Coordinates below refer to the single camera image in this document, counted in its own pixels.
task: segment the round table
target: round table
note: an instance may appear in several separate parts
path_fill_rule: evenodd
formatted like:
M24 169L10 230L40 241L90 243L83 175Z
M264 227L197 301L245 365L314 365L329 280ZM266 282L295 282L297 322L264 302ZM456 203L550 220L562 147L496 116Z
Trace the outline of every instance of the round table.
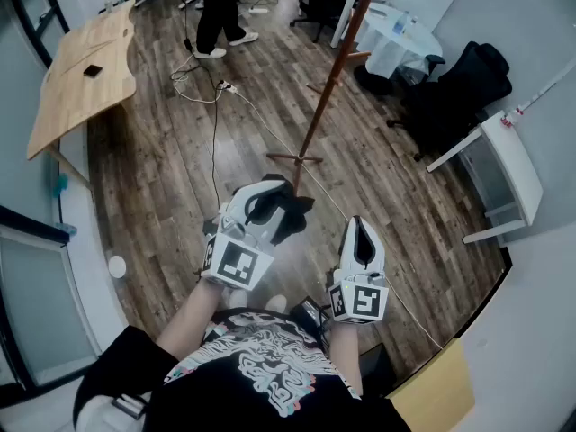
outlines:
M420 22L406 24L398 35L392 28L402 12L384 4L371 4L355 37L358 51L370 51L365 68L370 74L390 78L399 66L408 66L428 73L427 55L442 56L438 40Z

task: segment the forearm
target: forearm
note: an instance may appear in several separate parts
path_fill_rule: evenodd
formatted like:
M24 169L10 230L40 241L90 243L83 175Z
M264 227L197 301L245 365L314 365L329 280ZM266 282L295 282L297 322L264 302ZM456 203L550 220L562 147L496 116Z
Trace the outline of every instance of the forearm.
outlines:
M356 325L334 322L330 338L330 360L354 387L358 395L362 395L362 376L358 362L358 328Z
M201 279L156 343L178 360L200 347L224 287Z

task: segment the white round object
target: white round object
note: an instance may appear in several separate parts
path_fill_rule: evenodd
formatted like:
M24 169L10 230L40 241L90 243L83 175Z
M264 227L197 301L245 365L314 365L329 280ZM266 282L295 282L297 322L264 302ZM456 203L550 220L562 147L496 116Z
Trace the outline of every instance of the white round object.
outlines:
M108 270L114 278L123 278L126 274L126 261L120 256L112 256L108 261Z

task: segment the person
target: person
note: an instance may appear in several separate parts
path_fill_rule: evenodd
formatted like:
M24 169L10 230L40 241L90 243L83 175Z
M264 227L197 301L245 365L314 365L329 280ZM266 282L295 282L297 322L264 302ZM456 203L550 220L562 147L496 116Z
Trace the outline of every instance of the person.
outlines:
M203 0L204 9L196 33L197 59L218 59L226 55L224 48L216 48L222 29L232 47L249 43L258 38L258 33L245 31L238 24L237 0Z
M146 392L151 394L139 419L143 428L126 430L274 425L342 430L365 427L372 419L375 428L409 430L389 400L361 400L356 325L332 325L328 359L316 339L280 312L283 296L264 310L251 310L233 307L248 300L232 292L227 295L232 308L215 312L223 290L201 279L156 343L127 327L77 391L76 430L108 430L86 425L102 399Z

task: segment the white table leg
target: white table leg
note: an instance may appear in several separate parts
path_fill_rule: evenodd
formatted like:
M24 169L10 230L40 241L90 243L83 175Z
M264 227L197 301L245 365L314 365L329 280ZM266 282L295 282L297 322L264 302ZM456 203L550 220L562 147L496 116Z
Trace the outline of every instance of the white table leg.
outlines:
M458 142L458 144L456 144L454 147L448 150L442 157L440 157L437 161L428 166L426 169L428 170L429 173L432 173L440 165L444 164L454 155L456 155L460 151L464 150L464 148L475 142L481 135L482 131L480 130L480 127L475 128L473 132L471 132L468 136L466 136L464 139Z
M340 37L342 37L342 32L344 32L344 28L346 26L346 23L348 22L348 17L350 17L350 11L352 10L352 6L354 6L354 1L355 0L346 0L344 9L342 10L342 14L340 15L340 21L338 21L338 26L336 27L334 37L332 37L332 42L330 43L330 46L332 48L338 46Z
M506 203L505 205L502 205L499 208L495 208L494 210L486 211L484 213L484 216L486 218L490 218L490 217L495 216L497 214L500 214L502 212L507 212L508 210L512 210L513 208L516 208L517 206L518 205L516 202Z
M525 226L526 222L523 220L512 220L511 222L500 224L499 226L493 227L491 229L486 229L481 232L476 232L472 235L467 235L462 239L462 241L464 243L473 243L478 240L496 237L497 235L505 234L506 232L511 232L512 230L521 229Z

